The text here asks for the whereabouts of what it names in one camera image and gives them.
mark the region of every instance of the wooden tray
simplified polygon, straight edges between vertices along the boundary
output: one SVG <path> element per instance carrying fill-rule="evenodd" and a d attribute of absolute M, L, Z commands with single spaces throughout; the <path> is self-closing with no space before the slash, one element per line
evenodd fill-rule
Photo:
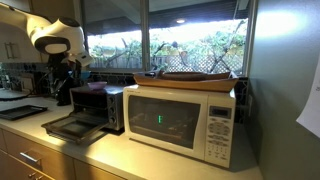
<path fill-rule="evenodd" d="M 202 91 L 230 92 L 238 82 L 238 76 L 233 72 L 221 74 L 206 74 L 204 80 L 184 81 L 168 80 L 162 77 L 163 72 L 138 72 L 133 74 L 136 83 L 142 86 L 155 86 L 177 89 L 192 89 Z"/>

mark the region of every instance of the wooden cabinet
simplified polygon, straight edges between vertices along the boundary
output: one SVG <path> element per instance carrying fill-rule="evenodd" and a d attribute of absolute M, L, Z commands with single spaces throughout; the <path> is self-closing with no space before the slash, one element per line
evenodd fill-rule
<path fill-rule="evenodd" d="M 9 155 L 54 179 L 75 179 L 71 157 L 11 132 L 3 134 Z"/>
<path fill-rule="evenodd" d="M 26 0 L 1 0 L 1 2 L 23 11 L 30 11 L 29 1 Z"/>
<path fill-rule="evenodd" d="M 74 160 L 77 180 L 123 180 L 123 178 L 79 160 Z"/>
<path fill-rule="evenodd" d="M 55 22 L 59 17 L 75 18 L 73 0 L 30 0 L 33 13 L 48 17 Z"/>
<path fill-rule="evenodd" d="M 0 179 L 9 179 L 8 178 L 8 154 L 0 150 Z"/>
<path fill-rule="evenodd" d="M 27 0 L 1 1 L 7 5 L 30 12 Z M 0 22 L 0 62 L 47 62 L 48 56 L 38 52 L 23 30 Z"/>
<path fill-rule="evenodd" d="M 0 129 L 0 150 L 7 151 L 6 144 L 4 142 L 4 137 L 2 133 L 2 129 Z"/>
<path fill-rule="evenodd" d="M 53 180 L 53 178 L 46 174 L 24 164 L 16 158 L 8 155 L 6 165 L 7 179 L 19 179 L 19 180 Z"/>

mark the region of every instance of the cabinet drawer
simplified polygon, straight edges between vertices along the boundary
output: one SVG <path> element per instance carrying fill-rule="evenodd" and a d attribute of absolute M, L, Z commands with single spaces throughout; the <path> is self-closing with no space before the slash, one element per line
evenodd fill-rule
<path fill-rule="evenodd" d="M 77 180 L 124 180 L 124 178 L 116 176 L 107 171 L 103 171 L 82 161 L 74 160 L 74 167 L 76 170 Z"/>
<path fill-rule="evenodd" d="M 7 156 L 7 176 L 8 179 L 19 179 L 19 180 L 52 180 L 52 178 L 46 176 L 45 174 L 41 173 L 33 169 L 32 167 L 19 162 L 15 158 L 11 157 L 10 155 Z"/>
<path fill-rule="evenodd" d="M 4 143 L 2 129 L 0 129 L 0 150 L 7 151 L 6 144 Z"/>
<path fill-rule="evenodd" d="M 3 134 L 8 154 L 54 179 L 75 179 L 71 157 L 11 132 L 4 130 Z"/>
<path fill-rule="evenodd" d="M 0 179 L 8 178 L 8 154 L 0 150 Z"/>

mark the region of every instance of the microwave keypad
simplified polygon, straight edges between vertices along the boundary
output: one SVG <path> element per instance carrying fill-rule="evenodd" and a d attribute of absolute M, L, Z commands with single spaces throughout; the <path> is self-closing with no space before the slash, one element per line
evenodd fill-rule
<path fill-rule="evenodd" d="M 208 162 L 229 166 L 233 121 L 212 114 L 207 122 L 206 157 Z"/>

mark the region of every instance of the paper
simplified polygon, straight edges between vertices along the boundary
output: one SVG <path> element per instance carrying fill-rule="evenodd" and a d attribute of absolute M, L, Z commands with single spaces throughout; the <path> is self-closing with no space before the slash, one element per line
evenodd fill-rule
<path fill-rule="evenodd" d="M 320 56 L 309 99 L 297 122 L 320 137 Z"/>

